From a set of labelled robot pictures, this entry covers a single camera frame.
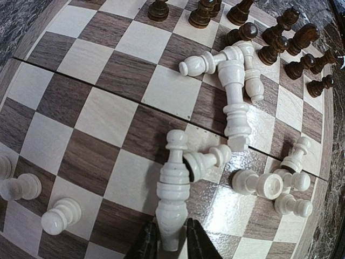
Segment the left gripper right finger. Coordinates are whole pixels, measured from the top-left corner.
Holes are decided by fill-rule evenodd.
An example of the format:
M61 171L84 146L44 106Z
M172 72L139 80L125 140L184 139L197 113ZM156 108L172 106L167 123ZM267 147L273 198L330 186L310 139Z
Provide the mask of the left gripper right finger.
M222 259L198 220L187 219L187 251L190 259Z

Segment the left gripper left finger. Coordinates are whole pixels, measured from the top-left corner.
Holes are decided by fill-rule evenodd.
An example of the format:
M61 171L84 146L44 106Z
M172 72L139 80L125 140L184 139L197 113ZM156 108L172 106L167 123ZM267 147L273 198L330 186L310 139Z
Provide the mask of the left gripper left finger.
M157 225L154 222L145 224L126 253L128 259L157 258Z

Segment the white chess queen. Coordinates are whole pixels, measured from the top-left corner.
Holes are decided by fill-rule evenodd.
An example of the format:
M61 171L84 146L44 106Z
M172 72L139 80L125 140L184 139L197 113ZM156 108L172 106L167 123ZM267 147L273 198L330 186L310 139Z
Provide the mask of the white chess queen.
M159 197L156 218L165 251L177 251L180 232L187 219L186 200L190 196L189 171L183 163L183 151L187 149L185 131L173 129L167 133L168 161L160 170L156 194Z

